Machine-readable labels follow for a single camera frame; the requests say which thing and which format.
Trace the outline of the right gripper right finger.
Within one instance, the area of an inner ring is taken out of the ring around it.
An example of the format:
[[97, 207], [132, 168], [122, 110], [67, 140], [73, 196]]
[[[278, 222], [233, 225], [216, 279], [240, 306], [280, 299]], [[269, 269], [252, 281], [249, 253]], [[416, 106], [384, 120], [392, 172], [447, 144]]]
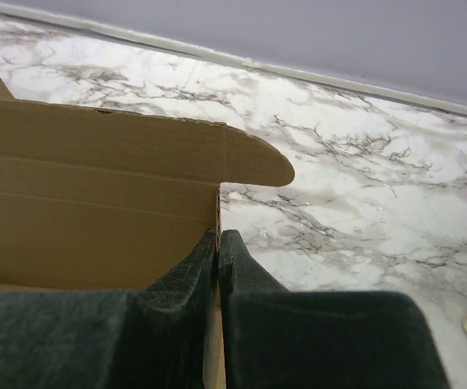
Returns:
[[389, 291], [292, 292], [240, 233], [219, 251], [229, 388], [445, 388], [448, 377], [415, 302]]

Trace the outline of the brown cardboard box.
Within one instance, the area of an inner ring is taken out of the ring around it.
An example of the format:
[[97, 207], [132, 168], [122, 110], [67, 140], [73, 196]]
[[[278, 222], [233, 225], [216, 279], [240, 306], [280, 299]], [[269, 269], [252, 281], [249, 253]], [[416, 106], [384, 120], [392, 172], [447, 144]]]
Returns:
[[281, 187], [269, 143], [222, 123], [20, 100], [0, 78], [0, 291], [139, 292], [216, 235], [223, 183]]

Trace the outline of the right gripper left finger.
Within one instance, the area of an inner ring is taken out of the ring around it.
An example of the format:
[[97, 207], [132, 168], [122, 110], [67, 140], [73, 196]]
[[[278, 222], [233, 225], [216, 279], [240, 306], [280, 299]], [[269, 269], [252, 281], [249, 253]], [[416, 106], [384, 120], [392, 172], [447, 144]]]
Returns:
[[146, 289], [0, 291], [0, 388], [211, 388], [216, 235]]

